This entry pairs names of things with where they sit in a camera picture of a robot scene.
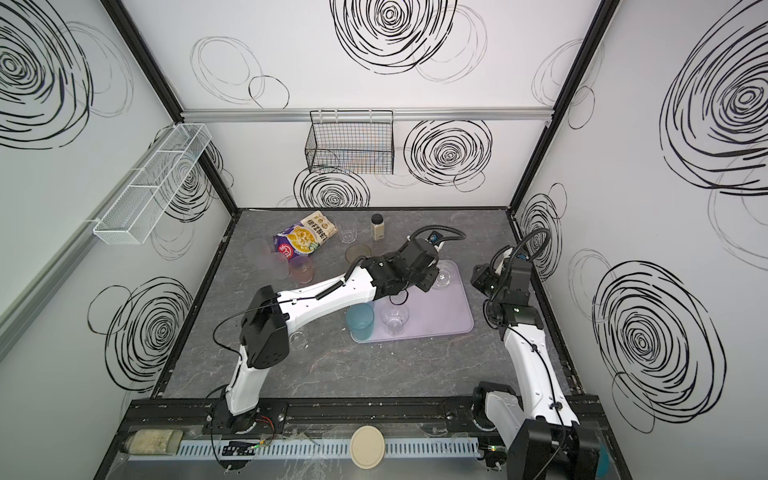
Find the lilac plastic tray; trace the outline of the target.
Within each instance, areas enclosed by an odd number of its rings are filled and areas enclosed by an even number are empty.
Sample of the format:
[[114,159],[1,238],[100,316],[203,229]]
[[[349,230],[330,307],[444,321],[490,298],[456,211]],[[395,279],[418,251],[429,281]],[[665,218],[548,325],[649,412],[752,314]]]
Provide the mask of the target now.
[[[384,297],[370,303],[375,313],[371,337],[359,344],[379,343],[397,340],[420,339],[469,333],[474,328],[474,319],[467,299],[457,264],[453,264],[453,283],[444,290],[433,289],[422,292],[411,287],[394,299]],[[406,305],[410,318],[403,332],[398,336],[387,333],[382,322],[386,305]]]

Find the teal drinking glass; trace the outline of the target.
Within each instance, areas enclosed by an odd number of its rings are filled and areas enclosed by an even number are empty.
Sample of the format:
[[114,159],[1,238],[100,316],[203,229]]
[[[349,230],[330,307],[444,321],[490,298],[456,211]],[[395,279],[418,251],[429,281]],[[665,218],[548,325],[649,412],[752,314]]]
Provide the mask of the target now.
[[366,342],[373,333],[375,313],[371,305],[362,303],[351,306],[346,312],[347,328],[356,342]]

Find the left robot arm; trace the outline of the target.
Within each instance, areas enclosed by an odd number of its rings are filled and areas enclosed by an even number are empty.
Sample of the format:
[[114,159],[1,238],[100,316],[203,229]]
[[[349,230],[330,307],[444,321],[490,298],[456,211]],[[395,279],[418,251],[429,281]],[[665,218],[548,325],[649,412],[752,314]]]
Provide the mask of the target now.
[[411,287],[429,291],[439,273],[443,243],[436,232],[410,236],[398,250],[359,256],[343,274],[309,287],[260,288],[241,317],[238,361],[223,390],[228,413],[237,418],[256,409],[269,371],[290,353],[290,336],[308,323]]

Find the clear ribbed glass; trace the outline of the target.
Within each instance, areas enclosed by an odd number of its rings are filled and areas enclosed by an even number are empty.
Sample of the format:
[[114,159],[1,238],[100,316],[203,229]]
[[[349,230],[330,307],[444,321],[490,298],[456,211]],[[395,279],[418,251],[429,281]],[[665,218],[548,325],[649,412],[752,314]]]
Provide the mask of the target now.
[[352,244],[358,235],[357,219],[354,216],[342,215],[337,219],[340,240],[344,244]]

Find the yellow drinking glass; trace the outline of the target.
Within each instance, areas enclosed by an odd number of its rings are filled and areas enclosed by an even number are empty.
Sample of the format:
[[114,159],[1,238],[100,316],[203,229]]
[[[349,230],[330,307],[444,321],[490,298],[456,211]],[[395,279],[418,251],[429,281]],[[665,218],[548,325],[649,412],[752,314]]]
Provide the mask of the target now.
[[353,243],[345,251],[345,260],[348,264],[353,264],[359,257],[368,258],[372,255],[369,245],[364,243]]

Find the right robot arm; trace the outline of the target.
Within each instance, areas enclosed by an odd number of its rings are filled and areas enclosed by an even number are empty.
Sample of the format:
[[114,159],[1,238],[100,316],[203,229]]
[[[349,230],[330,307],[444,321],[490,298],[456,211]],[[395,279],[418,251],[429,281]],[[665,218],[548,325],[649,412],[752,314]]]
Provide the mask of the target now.
[[594,479],[601,444],[583,426],[560,387],[538,310],[529,304],[532,262],[510,246],[473,270],[482,312],[508,352],[517,393],[499,384],[476,388],[474,415],[500,435],[509,479]]

